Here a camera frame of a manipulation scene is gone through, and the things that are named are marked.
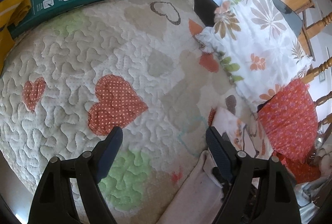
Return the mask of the yellow cloth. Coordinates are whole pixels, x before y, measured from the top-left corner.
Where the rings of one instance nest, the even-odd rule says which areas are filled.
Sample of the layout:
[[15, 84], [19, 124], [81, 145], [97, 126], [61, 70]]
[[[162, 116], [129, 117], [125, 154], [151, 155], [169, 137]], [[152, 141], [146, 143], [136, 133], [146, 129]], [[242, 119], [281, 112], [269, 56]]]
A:
[[9, 26], [17, 26], [32, 7], [30, 0], [1, 0], [1, 68], [15, 45]]

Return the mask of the heart patterned quilt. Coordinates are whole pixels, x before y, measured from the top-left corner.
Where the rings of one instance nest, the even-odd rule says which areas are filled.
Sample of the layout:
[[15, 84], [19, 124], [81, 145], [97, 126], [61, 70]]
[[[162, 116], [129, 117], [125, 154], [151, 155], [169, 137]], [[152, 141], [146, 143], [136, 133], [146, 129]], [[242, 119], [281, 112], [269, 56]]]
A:
[[26, 33], [1, 75], [1, 153], [35, 194], [52, 157], [91, 151], [113, 127], [123, 142], [98, 184], [117, 223], [158, 223], [207, 150], [223, 107], [251, 109], [214, 54], [194, 0], [103, 0]]

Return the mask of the red floral sheet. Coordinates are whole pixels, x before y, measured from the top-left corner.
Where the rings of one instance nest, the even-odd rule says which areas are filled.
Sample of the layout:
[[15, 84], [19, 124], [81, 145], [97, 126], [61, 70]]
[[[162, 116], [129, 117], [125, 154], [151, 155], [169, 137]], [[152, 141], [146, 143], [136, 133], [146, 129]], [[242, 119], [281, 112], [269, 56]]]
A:
[[312, 167], [307, 163], [293, 162], [277, 152], [273, 152], [273, 156], [277, 156], [280, 162], [293, 174], [297, 184], [315, 181], [321, 177], [318, 167]]

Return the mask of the pale pink printed garment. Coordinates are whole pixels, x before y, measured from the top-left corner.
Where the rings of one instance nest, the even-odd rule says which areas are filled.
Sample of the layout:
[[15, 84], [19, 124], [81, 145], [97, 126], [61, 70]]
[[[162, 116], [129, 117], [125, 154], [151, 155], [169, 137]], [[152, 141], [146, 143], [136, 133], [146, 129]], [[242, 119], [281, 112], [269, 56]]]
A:
[[[273, 153], [257, 113], [252, 113], [246, 124], [229, 110], [218, 107], [209, 119], [210, 126], [220, 135], [225, 134], [237, 151], [243, 150], [262, 160], [269, 159]], [[212, 223], [226, 196], [225, 187], [212, 174], [215, 167], [210, 150], [203, 151], [158, 223]]]

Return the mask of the white floral pillow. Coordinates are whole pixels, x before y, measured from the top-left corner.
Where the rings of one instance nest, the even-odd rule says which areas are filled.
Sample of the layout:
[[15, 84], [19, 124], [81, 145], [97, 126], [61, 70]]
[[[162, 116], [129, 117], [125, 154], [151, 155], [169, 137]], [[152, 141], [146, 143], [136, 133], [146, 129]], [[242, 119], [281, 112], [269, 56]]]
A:
[[218, 57], [254, 112], [312, 63], [272, 0], [222, 0], [214, 25], [195, 38], [204, 53]]

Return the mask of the red floral pillow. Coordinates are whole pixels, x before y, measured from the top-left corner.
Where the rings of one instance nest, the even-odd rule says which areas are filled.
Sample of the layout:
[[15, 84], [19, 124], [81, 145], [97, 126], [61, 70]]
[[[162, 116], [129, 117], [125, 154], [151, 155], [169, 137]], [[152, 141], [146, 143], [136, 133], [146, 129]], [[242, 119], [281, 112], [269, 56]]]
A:
[[317, 112], [307, 86], [292, 80], [259, 111], [258, 118], [275, 152], [305, 163], [318, 129]]

